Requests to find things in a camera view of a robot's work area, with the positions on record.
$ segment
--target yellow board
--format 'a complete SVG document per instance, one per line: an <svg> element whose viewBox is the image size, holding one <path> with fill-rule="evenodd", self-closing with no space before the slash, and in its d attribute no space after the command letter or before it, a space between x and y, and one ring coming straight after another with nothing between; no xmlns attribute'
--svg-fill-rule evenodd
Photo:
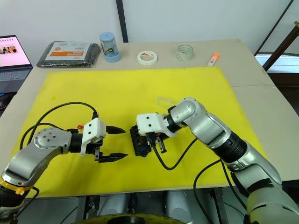
<svg viewBox="0 0 299 224"><path fill-rule="evenodd" d="M220 68L186 68L155 70L104 70L50 72L28 114L14 148L18 152L22 134L52 107L82 101L94 106L107 125L125 129L125 134L107 135L100 150L126 153L129 156L111 163L97 163L93 155L59 155L54 158L36 187L40 197L96 195L128 191L191 188L196 174L218 157L197 141L178 167L165 170L154 152L145 158L134 154L129 129L139 113L167 113L157 103L159 98L179 102L184 97L196 98L218 116L241 138L265 155L249 121ZM92 110L83 105L68 105L50 113L43 122L63 129L84 125ZM188 128L177 137L165 140L167 153L162 158L172 166L194 139ZM198 186L227 183L221 165L207 170Z"/></svg>

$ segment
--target robotic arm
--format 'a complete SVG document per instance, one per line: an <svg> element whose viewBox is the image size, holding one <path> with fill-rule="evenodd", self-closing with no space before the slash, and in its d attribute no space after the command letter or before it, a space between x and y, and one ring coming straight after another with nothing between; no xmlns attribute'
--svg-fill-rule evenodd
<svg viewBox="0 0 299 224"><path fill-rule="evenodd" d="M94 154L98 162L113 162L127 154L103 156L100 146L107 133L125 133L121 128L106 126L99 118L84 125L83 134L50 127L39 131L33 140L18 152L3 171L0 179L0 219L10 218L23 205L25 196L57 155Z"/></svg>
<svg viewBox="0 0 299 224"><path fill-rule="evenodd" d="M299 223L298 206L282 190L277 170L252 145L215 115L207 113L194 98L184 98L168 113L137 115L137 125L130 130L136 155L146 156L156 142L161 152L165 152L163 140L189 127L197 139L222 159L239 191L248 197L247 214L251 223Z"/></svg>

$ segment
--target laptop screen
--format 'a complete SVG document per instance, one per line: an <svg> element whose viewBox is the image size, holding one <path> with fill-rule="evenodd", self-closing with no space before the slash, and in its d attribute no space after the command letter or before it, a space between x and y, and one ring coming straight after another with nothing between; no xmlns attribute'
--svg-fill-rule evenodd
<svg viewBox="0 0 299 224"><path fill-rule="evenodd" d="M0 36L0 67L18 68L24 65L31 66L17 37Z"/></svg>

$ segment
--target orange marker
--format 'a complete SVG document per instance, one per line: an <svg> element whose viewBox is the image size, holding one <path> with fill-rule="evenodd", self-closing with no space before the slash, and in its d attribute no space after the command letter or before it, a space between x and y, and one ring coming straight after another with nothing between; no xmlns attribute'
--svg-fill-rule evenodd
<svg viewBox="0 0 299 224"><path fill-rule="evenodd" d="M216 62L216 60L219 58L220 54L219 53L215 53L213 55L213 57L210 59L209 63L207 64L207 66L212 67L214 65L214 63Z"/></svg>

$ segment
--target tape roll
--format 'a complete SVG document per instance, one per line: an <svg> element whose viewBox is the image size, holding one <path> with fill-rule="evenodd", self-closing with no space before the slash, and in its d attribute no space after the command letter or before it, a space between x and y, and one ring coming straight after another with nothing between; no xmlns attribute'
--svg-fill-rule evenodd
<svg viewBox="0 0 299 224"><path fill-rule="evenodd" d="M137 61L142 65L152 65L157 62L158 56L155 52L145 50L137 55Z"/></svg>

